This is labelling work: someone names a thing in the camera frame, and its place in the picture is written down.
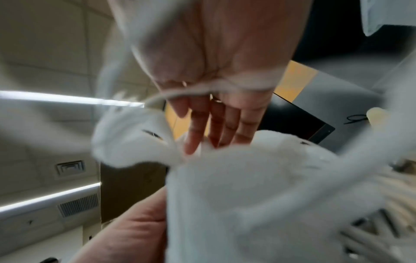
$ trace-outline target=ceiling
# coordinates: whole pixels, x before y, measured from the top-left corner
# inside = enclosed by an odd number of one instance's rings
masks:
[[[0,0],[0,63],[14,83],[0,76],[0,90],[93,97],[102,48],[114,19],[105,0]],[[116,90],[142,100],[156,87],[133,58]],[[98,119],[92,106],[17,102],[43,112],[56,125],[91,135]],[[54,155],[0,134],[0,207],[99,182],[90,153]],[[57,164],[82,161],[84,172],[59,176]],[[99,189],[0,213],[0,255],[79,225],[100,220],[100,208],[64,218],[57,205]]]

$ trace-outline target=black monitor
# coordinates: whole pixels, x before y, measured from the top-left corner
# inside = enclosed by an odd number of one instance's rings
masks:
[[[257,130],[288,133],[318,144],[335,128],[273,94]]]

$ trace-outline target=ceiling vent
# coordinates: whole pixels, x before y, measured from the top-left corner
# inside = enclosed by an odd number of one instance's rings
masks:
[[[58,205],[59,211],[62,217],[66,218],[81,212],[98,207],[98,196],[97,194],[89,195],[77,200],[69,201]]]
[[[83,161],[65,162],[56,165],[58,177],[66,177],[78,175],[85,172],[85,164]]]

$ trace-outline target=fluorescent light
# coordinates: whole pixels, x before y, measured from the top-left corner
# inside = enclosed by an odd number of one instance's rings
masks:
[[[89,105],[107,105],[121,107],[144,107],[142,102],[105,100],[91,97],[66,96],[27,91],[0,91],[0,99],[21,101],[62,102]]]
[[[54,199],[54,198],[61,197],[61,196],[64,196],[64,195],[69,195],[69,194],[73,194],[73,193],[80,192],[80,191],[83,191],[83,190],[95,188],[95,187],[98,187],[100,185],[101,185],[101,182],[95,183],[95,184],[92,184],[92,185],[86,185],[86,186],[78,187],[78,188],[63,191],[63,192],[59,192],[59,193],[56,193],[56,194],[45,195],[45,196],[42,196],[42,197],[30,199],[30,200],[27,200],[27,201],[23,201],[23,202],[11,204],[11,205],[2,206],[2,207],[0,207],[0,213],[10,211],[10,210],[13,210],[13,209],[16,209],[16,208],[21,208],[21,207],[24,207],[24,206],[32,205],[32,204],[35,204],[35,203],[43,202],[43,201],[46,201],[46,200]]]

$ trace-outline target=ceiling light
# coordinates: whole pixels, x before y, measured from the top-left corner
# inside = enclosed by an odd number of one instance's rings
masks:
[[[57,198],[57,197],[61,197],[61,196],[64,196],[64,195],[73,194],[73,193],[80,192],[80,191],[83,191],[83,190],[99,187],[100,185],[101,185],[101,182],[95,183],[95,184],[92,184],[92,185],[86,185],[86,186],[78,187],[78,188],[63,191],[63,192],[59,192],[59,193],[56,193],[56,194],[45,195],[45,196],[42,196],[42,197],[26,200],[26,201],[11,204],[11,205],[5,205],[5,206],[0,207],[0,213],[10,211],[10,210],[13,210],[13,209],[16,209],[16,208],[21,208],[21,207],[28,206],[28,205],[40,203],[42,201],[47,201],[47,200],[54,199],[54,198]]]
[[[105,100],[91,97],[67,96],[27,91],[0,91],[0,99],[21,101],[61,102],[89,105],[107,105],[121,107],[144,107],[142,102]]]

